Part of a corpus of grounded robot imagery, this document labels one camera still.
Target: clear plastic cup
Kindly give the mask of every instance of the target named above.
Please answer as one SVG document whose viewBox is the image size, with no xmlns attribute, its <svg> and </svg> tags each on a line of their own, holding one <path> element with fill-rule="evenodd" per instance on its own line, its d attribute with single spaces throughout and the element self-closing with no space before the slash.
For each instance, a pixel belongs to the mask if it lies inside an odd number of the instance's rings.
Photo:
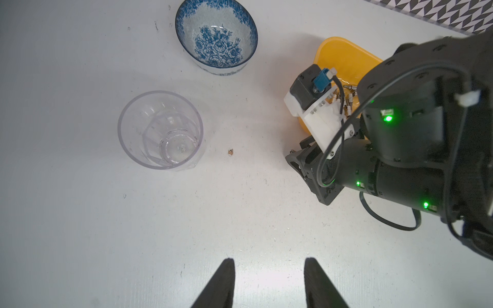
<svg viewBox="0 0 493 308">
<path fill-rule="evenodd" d="M 136 163 L 158 170 L 184 170 L 202 157 L 204 124 L 197 109 L 169 91 L 140 94 L 123 108 L 118 138 Z"/>
</svg>

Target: blue connector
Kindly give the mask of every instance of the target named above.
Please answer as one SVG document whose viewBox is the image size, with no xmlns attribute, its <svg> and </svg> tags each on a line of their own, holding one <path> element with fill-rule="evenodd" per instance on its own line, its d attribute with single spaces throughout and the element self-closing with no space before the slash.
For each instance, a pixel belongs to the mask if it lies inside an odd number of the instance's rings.
<svg viewBox="0 0 493 308">
<path fill-rule="evenodd" d="M 330 84 L 330 79 L 327 77 L 327 73 L 329 72 L 328 68 L 324 68 L 320 74 L 313 80 L 314 92 L 321 93 L 325 90 L 325 88 Z"/>
</svg>

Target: yellow tray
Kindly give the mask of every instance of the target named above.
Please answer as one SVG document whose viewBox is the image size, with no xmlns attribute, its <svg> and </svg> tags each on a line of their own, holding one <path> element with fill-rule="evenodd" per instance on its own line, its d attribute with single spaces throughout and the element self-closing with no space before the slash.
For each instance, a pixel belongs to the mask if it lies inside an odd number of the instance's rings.
<svg viewBox="0 0 493 308">
<path fill-rule="evenodd" d="M 357 85 L 360 80 L 372 68 L 377 66 L 381 59 L 372 55 L 358 45 L 342 37 L 329 37 L 320 45 L 315 55 L 314 64 L 320 68 L 335 68 L 337 77 L 343 85 Z M 357 96 L 354 98 L 352 108 L 355 110 L 359 107 Z M 310 134 L 310 131 L 298 118 L 304 131 Z"/>
</svg>

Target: blue and white bowl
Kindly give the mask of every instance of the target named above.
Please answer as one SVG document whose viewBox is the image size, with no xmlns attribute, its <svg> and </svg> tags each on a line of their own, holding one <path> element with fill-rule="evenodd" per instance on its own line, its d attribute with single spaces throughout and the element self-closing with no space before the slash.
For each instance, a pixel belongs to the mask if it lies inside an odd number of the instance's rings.
<svg viewBox="0 0 493 308">
<path fill-rule="evenodd" d="M 197 65 L 215 75 L 241 71 L 257 48 L 257 27 L 235 0 L 185 0 L 175 28 Z"/>
</svg>

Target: white table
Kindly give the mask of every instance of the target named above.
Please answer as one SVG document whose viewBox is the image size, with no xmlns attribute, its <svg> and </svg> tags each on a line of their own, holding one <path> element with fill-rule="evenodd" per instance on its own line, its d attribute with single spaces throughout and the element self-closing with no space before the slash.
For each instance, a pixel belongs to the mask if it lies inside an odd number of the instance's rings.
<svg viewBox="0 0 493 308">
<path fill-rule="evenodd" d="M 180 46 L 179 4 L 0 4 L 0 307 L 187 308 L 227 257 L 234 307 L 305 307 L 308 256 L 353 308 L 491 306 L 493 262 L 439 218 L 394 230 L 350 189 L 324 206 L 284 159 L 306 135 L 282 98 L 325 38 L 385 59 L 404 42 L 461 34 L 362 0 L 244 0 L 258 48 L 219 77 Z M 149 170 L 120 147 L 120 111 L 156 89 L 205 120 L 192 170 Z M 414 222 L 406 207 L 369 200 Z"/>
</svg>

